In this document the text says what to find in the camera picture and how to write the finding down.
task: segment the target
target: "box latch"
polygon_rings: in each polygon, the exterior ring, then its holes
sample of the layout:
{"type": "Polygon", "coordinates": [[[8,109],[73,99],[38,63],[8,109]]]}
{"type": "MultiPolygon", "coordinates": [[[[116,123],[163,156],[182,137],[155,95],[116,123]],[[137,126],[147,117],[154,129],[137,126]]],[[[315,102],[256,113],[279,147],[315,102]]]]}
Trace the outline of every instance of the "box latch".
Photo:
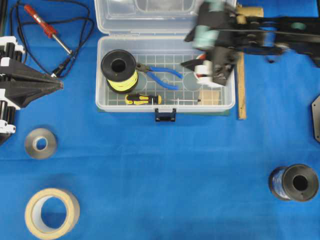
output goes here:
{"type": "Polygon", "coordinates": [[[156,122],[175,122],[177,110],[172,109],[172,112],[159,112],[159,108],[155,109],[156,122]]]}

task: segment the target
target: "wooden ruler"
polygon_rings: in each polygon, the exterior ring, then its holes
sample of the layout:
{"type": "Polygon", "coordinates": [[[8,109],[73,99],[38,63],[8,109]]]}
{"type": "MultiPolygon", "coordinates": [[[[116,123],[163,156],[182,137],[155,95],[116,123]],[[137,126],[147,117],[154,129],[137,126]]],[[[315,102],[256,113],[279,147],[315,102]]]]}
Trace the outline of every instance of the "wooden ruler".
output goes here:
{"type": "Polygon", "coordinates": [[[247,119],[246,84],[245,84],[245,54],[240,52],[237,64],[237,89],[238,89],[238,119],[247,119]]]}

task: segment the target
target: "tool box compartment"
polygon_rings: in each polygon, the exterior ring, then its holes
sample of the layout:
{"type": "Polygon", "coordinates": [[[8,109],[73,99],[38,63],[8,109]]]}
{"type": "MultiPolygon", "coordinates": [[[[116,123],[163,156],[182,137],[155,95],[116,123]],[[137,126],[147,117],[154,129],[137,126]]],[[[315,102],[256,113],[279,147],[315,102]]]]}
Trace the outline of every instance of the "tool box compartment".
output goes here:
{"type": "MultiPolygon", "coordinates": [[[[109,36],[98,41],[95,103],[105,112],[217,113],[231,109],[236,102],[235,75],[225,87],[211,88],[197,83],[193,72],[180,63],[195,59],[202,52],[184,38],[193,27],[202,0],[95,0],[99,30],[109,36]],[[169,90],[158,85],[144,72],[132,94],[160,95],[162,104],[127,105],[125,94],[113,92],[101,71],[101,61],[112,50],[130,52],[137,63],[175,69],[180,79],[170,73],[155,73],[162,81],[178,86],[169,90]]],[[[232,5],[235,0],[228,0],[232,5]]]]}

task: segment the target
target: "power cord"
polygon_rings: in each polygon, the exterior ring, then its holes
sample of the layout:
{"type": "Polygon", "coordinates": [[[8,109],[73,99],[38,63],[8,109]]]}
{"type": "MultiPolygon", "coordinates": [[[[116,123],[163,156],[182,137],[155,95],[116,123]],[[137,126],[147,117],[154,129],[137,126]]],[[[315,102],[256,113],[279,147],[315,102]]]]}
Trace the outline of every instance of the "power cord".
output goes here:
{"type": "Polygon", "coordinates": [[[10,35],[13,36],[13,11],[15,10],[15,14],[16,14],[16,21],[17,21],[17,33],[18,36],[24,46],[25,49],[25,57],[23,60],[23,63],[26,63],[28,55],[34,60],[34,62],[39,66],[39,68],[41,68],[46,74],[48,75],[54,75],[57,78],[65,78],[69,72],[71,71],[73,65],[75,64],[75,61],[78,57],[79,51],[81,49],[81,47],[88,41],[89,37],[91,36],[91,34],[93,33],[94,27],[95,27],[95,23],[94,21],[90,18],[90,9],[88,8],[87,5],[83,4],[82,2],[78,2],[75,0],[43,0],[46,2],[60,2],[60,3],[69,3],[69,4],[75,4],[78,6],[81,6],[83,8],[85,8],[87,10],[87,15],[86,16],[78,16],[78,17],[73,17],[73,18],[69,18],[69,19],[65,19],[65,20],[59,20],[59,21],[48,21],[47,23],[49,25],[56,25],[56,24],[66,24],[66,23],[71,23],[74,21],[81,21],[83,20],[83,25],[82,25],[82,29],[81,29],[81,34],[80,34],[80,39],[79,39],[79,43],[77,48],[72,52],[71,55],[69,55],[61,64],[59,64],[59,66],[54,69],[52,72],[48,71],[47,69],[45,69],[42,64],[35,58],[35,56],[31,53],[30,48],[28,47],[27,44],[27,40],[25,38],[25,34],[24,34],[24,26],[27,25],[36,25],[37,23],[34,21],[28,21],[28,22],[21,22],[20,20],[20,15],[19,15],[19,7],[24,7],[25,4],[21,3],[20,0],[18,0],[16,2],[16,4],[14,6],[11,7],[10,12],[9,12],[9,17],[10,17],[10,35]],[[91,23],[91,27],[90,30],[88,32],[88,34],[86,35],[86,37],[84,37],[85,34],[85,29],[87,26],[87,23],[90,22],[91,23]],[[70,64],[69,68],[66,70],[65,74],[61,75],[62,72],[67,68],[67,66],[70,64]]]}

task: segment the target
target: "pliers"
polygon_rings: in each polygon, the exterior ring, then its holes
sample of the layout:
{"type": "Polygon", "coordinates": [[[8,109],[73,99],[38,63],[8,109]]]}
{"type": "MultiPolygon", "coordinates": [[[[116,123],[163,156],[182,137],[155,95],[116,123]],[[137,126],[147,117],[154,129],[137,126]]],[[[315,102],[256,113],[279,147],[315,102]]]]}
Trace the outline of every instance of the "pliers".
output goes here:
{"type": "Polygon", "coordinates": [[[164,72],[164,73],[171,73],[173,75],[176,75],[178,78],[182,79],[184,76],[180,74],[179,72],[170,69],[170,68],[165,68],[165,67],[154,67],[154,66],[147,66],[143,65],[141,63],[136,64],[136,69],[139,72],[146,73],[150,78],[155,80],[160,86],[164,87],[165,89],[169,90],[178,90],[179,88],[177,86],[169,85],[163,81],[160,80],[155,74],[152,72],[164,72]]]}

